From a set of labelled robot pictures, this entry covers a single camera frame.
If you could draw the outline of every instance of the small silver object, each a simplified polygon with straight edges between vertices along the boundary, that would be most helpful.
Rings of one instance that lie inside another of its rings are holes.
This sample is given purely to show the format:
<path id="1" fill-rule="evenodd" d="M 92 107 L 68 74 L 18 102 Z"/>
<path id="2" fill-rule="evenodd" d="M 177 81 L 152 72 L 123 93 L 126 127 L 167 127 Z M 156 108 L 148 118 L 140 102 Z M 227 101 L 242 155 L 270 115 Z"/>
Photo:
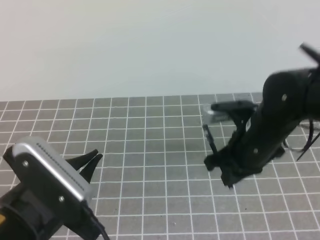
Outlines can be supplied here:
<path id="1" fill-rule="evenodd" d="M 282 100 L 282 102 L 284 102 L 285 100 L 287 100 L 287 94 L 283 94 L 281 100 Z"/>
<path id="2" fill-rule="evenodd" d="M 27 168 L 27 167 L 29 166 L 29 163 L 28 163 L 27 161 L 23 161 L 23 162 L 22 162 L 22 165 L 23 165 L 25 168 Z"/>
<path id="3" fill-rule="evenodd" d="M 60 203 L 63 203 L 64 201 L 65 201 L 64 196 L 60 196 L 60 197 L 59 197 L 59 202 L 60 202 Z"/>

